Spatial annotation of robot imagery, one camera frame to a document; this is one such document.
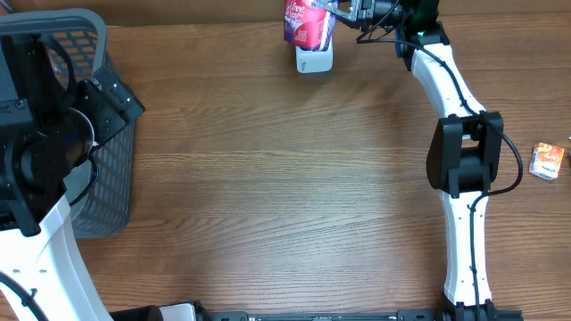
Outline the red purple pad pack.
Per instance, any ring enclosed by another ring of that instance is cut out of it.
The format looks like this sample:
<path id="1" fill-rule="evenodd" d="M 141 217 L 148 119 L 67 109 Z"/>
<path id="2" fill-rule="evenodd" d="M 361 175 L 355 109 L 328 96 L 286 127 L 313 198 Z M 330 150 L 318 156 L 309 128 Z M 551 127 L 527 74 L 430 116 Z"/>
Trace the red purple pad pack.
<path id="1" fill-rule="evenodd" d="M 304 51 L 325 52 L 335 23 L 335 16 L 312 0 L 285 0 L 284 40 Z"/>

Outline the small orange box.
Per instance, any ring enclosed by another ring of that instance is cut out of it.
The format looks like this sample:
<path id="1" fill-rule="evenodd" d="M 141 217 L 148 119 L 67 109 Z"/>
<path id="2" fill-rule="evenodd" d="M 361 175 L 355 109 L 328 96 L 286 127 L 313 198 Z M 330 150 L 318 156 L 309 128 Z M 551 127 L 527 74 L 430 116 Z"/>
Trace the small orange box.
<path id="1" fill-rule="evenodd" d="M 538 143 L 534 146 L 529 172 L 545 180 L 559 177 L 565 149 L 552 144 Z"/>

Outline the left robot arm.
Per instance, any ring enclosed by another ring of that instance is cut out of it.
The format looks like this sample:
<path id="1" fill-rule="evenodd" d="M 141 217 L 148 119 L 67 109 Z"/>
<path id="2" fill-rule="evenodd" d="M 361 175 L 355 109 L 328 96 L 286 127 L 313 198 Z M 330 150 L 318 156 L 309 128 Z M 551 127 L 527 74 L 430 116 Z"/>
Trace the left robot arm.
<path id="1" fill-rule="evenodd" d="M 1 291 L 21 320 L 121 320 L 79 253 L 65 178 L 134 123 L 144 106 L 107 66 L 77 79 L 54 37 L 4 35 L 1 102 Z"/>

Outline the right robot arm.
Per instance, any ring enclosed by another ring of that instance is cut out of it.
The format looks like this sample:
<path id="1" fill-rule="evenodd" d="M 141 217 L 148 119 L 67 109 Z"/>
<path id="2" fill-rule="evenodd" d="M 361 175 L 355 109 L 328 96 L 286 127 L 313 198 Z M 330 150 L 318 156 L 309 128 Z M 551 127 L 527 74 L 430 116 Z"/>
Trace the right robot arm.
<path id="1" fill-rule="evenodd" d="M 359 44 L 372 44 L 377 29 L 392 42 L 424 88 L 438 122 L 426 157 L 429 184 L 440 193 L 446 225 L 447 269 L 437 320 L 499 321 L 485 259 L 485 213 L 498 174 L 503 119 L 470 93 L 453 58 L 436 1 L 315 1 L 352 29 Z"/>

